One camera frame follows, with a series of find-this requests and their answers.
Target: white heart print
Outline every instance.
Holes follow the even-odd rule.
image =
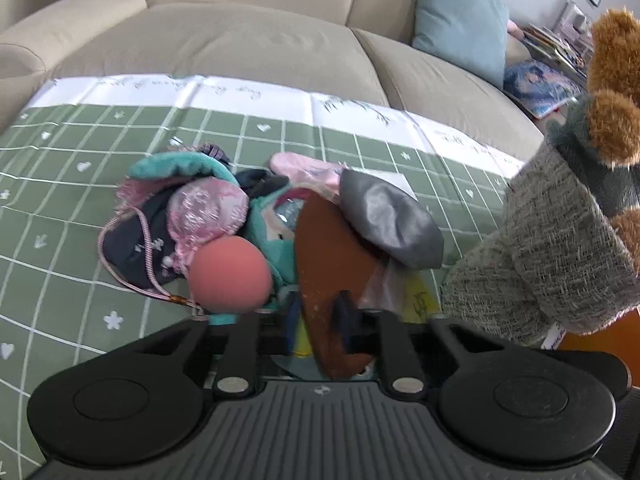
[[[5,361],[14,353],[15,346],[12,343],[2,343],[0,345],[0,355]]]

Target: light blue pillow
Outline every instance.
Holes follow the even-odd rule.
[[[500,0],[416,0],[413,47],[502,90],[508,19]]]

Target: white tag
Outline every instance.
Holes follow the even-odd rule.
[[[553,323],[552,327],[546,333],[545,340],[540,348],[543,350],[558,350],[558,347],[565,335],[566,330],[558,323]]]

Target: sofa armrest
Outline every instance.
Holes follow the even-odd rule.
[[[146,9],[145,0],[60,0],[0,34],[0,135],[63,59]]]
[[[507,51],[505,53],[505,66],[511,66],[520,61],[531,59],[526,46],[523,43],[516,40],[511,34],[507,34]]]

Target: green checkered tablecloth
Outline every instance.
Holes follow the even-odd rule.
[[[447,268],[500,224],[518,163],[435,124],[223,78],[49,84],[0,135],[1,480],[22,480],[44,460],[26,420],[38,384],[190,314],[122,288],[98,262],[98,229],[132,163],[177,137],[218,144],[235,170],[287,151],[402,174],[444,234],[444,268],[421,275],[437,296]],[[168,289],[188,294],[184,281]]]

